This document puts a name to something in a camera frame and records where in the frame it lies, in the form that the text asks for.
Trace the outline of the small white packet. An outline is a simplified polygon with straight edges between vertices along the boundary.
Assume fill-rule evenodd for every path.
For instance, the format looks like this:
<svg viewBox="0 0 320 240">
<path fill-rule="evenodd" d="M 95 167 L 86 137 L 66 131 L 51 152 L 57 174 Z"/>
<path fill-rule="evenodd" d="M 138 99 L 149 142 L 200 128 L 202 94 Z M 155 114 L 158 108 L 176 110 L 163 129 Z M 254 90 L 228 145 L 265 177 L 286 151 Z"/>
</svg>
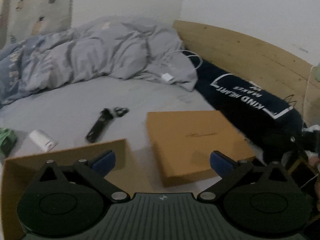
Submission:
<svg viewBox="0 0 320 240">
<path fill-rule="evenodd" d="M 33 130 L 29 134 L 29 138 L 45 153 L 51 151 L 57 145 L 56 140 L 54 140 L 41 130 Z"/>
</svg>

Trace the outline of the black tool on bed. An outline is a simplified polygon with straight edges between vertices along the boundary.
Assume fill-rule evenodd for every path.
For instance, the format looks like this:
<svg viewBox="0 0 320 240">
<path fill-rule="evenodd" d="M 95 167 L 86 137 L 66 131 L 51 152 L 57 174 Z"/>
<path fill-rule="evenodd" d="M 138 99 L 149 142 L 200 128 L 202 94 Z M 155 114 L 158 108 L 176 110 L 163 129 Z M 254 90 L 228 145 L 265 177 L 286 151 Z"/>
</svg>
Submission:
<svg viewBox="0 0 320 240">
<path fill-rule="evenodd" d="M 100 112 L 100 116 L 94 123 L 93 127 L 86 135 L 86 140 L 90 143 L 95 143 L 103 131 L 116 119 L 125 116 L 129 113 L 128 108 L 115 107 L 113 109 L 105 108 Z"/>
</svg>

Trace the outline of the wooden bed headboard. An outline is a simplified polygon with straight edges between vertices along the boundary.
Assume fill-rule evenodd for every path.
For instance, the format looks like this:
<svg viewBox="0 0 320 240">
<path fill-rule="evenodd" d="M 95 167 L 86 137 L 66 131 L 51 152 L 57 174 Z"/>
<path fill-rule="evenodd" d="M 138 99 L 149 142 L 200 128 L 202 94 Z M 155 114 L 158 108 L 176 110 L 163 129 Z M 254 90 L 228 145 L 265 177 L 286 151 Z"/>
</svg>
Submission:
<svg viewBox="0 0 320 240">
<path fill-rule="evenodd" d="M 236 31 L 179 20 L 173 27 L 188 50 L 282 99 L 292 96 L 305 122 L 319 124 L 319 82 L 311 64 Z"/>
</svg>

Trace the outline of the grey blue duvet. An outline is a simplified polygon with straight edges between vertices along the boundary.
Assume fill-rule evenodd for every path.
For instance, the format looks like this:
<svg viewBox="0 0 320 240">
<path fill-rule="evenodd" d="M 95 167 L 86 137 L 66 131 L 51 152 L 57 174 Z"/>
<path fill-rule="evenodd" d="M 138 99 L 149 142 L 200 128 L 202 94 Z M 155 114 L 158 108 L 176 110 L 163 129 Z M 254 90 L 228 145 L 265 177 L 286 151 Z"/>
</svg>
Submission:
<svg viewBox="0 0 320 240">
<path fill-rule="evenodd" d="M 102 17 L 58 33 L 36 35 L 1 50 L 1 105 L 101 76 L 143 79 L 194 89 L 195 68 L 177 31 L 141 17 Z M 163 73 L 174 79 L 165 82 Z"/>
</svg>

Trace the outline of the brown cardboard box lid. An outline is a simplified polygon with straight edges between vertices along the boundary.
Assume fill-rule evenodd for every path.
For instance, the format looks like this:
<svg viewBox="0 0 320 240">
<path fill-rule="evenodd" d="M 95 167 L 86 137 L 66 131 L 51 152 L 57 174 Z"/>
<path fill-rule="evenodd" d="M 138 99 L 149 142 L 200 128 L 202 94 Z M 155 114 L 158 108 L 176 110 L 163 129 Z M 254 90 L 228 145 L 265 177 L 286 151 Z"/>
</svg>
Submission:
<svg viewBox="0 0 320 240">
<path fill-rule="evenodd" d="M 164 187 L 215 177 L 209 163 L 213 151 L 234 161 L 255 156 L 220 111 L 149 112 L 146 128 Z"/>
</svg>

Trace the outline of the grey printed bed sheet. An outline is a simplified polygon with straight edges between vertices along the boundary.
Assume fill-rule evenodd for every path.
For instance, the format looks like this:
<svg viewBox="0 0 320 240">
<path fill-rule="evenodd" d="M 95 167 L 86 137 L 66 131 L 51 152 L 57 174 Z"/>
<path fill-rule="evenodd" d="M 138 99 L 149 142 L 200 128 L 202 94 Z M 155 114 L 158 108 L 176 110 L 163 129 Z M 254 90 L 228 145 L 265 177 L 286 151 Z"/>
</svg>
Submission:
<svg viewBox="0 0 320 240">
<path fill-rule="evenodd" d="M 11 157 L 41 153 L 29 138 L 34 130 L 41 130 L 54 139 L 56 150 L 85 146 L 86 134 L 100 112 L 114 107 L 126 107 L 129 112 L 116 119 L 101 140 L 126 139 L 135 160 L 148 176 L 152 190 L 165 192 L 151 153 L 146 115 L 149 112 L 211 109 L 198 92 L 188 92 L 175 85 L 103 76 L 17 100 L 1 109 L 1 125 L 13 129 L 19 137 Z"/>
</svg>

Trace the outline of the black pillow white text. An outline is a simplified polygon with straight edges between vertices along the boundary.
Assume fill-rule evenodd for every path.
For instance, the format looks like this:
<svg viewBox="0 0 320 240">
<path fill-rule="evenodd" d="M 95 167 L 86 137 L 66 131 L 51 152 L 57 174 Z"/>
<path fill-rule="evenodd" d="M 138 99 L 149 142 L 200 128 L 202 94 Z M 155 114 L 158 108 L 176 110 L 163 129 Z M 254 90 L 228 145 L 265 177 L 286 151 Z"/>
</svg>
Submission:
<svg viewBox="0 0 320 240">
<path fill-rule="evenodd" d="M 263 150 L 263 161 L 281 161 L 302 151 L 303 119 L 290 103 L 190 52 L 198 81 L 195 89 L 250 142 Z"/>
</svg>

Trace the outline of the pineapple print curtain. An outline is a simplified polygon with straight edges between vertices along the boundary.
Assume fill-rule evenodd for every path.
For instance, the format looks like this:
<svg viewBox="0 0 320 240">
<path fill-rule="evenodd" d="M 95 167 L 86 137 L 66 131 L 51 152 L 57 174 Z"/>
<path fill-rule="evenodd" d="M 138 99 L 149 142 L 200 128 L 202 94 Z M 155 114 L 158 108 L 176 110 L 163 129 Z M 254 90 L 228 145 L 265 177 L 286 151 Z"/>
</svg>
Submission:
<svg viewBox="0 0 320 240">
<path fill-rule="evenodd" d="M 72 4 L 73 0 L 1 0 L 1 48 L 69 29 Z"/>
</svg>

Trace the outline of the open cardboard box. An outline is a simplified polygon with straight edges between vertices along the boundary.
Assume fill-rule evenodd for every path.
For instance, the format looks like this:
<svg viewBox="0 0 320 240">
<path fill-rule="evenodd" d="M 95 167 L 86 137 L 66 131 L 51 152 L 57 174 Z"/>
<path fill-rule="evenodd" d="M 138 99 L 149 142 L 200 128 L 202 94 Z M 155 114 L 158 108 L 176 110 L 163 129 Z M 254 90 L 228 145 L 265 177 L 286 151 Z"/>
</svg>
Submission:
<svg viewBox="0 0 320 240">
<path fill-rule="evenodd" d="M 36 172 L 48 160 L 72 165 L 79 159 L 93 159 L 106 150 L 116 154 L 116 166 L 106 179 L 131 196 L 153 191 L 150 180 L 138 165 L 125 139 L 82 147 L 6 159 L 1 172 L 1 239 L 20 239 L 24 235 L 16 215 L 17 204 Z"/>
</svg>

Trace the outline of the green tissue pack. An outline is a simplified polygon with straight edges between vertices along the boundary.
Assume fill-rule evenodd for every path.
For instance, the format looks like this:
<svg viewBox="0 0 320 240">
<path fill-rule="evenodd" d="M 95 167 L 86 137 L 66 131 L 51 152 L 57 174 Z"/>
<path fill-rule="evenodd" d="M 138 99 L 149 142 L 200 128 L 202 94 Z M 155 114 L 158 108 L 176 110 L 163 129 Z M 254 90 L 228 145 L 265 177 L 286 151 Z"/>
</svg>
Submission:
<svg viewBox="0 0 320 240">
<path fill-rule="evenodd" d="M 7 157 L 15 147 L 18 137 L 12 129 L 1 127 L 1 155 Z"/>
</svg>

